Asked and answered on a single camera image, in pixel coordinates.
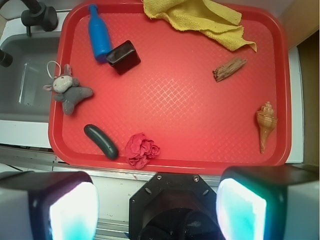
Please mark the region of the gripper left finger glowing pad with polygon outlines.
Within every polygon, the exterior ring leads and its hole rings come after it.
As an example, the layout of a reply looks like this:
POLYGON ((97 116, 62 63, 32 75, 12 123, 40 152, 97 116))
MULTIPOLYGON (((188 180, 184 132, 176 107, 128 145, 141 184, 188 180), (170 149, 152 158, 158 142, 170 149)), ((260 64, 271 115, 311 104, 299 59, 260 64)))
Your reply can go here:
POLYGON ((2 240, 92 240, 99 196, 84 171, 0 174, 2 240))

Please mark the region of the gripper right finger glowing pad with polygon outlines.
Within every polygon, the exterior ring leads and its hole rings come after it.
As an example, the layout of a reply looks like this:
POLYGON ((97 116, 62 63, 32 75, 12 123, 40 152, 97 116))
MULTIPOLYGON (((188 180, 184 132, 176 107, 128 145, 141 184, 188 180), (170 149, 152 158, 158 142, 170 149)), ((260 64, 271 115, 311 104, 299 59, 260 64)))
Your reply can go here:
POLYGON ((231 166, 216 194, 217 221, 227 240, 320 238, 317 166, 231 166))

